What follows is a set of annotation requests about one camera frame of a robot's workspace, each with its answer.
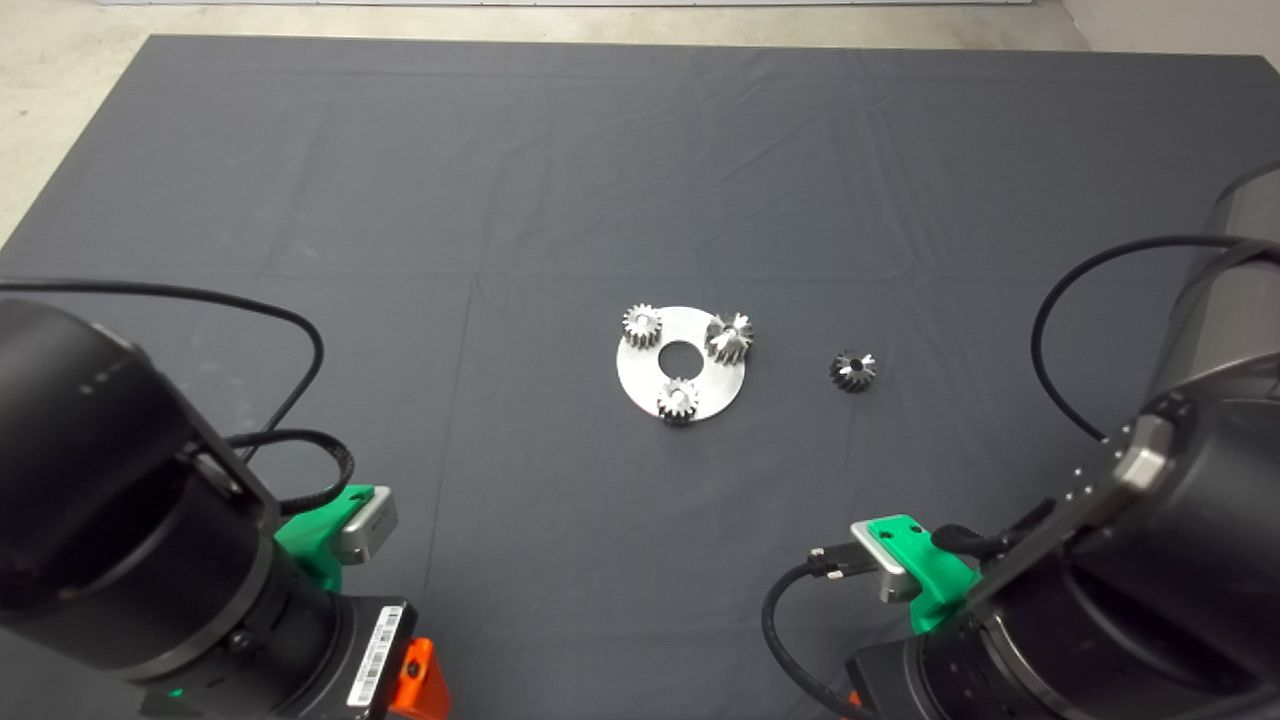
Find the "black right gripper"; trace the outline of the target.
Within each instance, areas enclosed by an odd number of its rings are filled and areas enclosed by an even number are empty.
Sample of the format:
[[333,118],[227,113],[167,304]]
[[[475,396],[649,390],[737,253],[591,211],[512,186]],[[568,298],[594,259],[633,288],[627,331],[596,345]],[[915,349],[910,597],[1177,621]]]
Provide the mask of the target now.
[[922,669],[920,641],[891,641],[860,648],[847,661],[847,701],[879,719],[946,719]]

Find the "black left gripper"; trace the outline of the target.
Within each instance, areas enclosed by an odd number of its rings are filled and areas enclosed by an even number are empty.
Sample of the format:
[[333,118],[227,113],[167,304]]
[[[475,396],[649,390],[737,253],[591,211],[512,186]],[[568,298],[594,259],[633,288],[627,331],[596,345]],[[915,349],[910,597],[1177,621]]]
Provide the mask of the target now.
[[444,720],[451,693],[416,607],[394,596],[328,594],[335,625],[315,670],[268,719]]

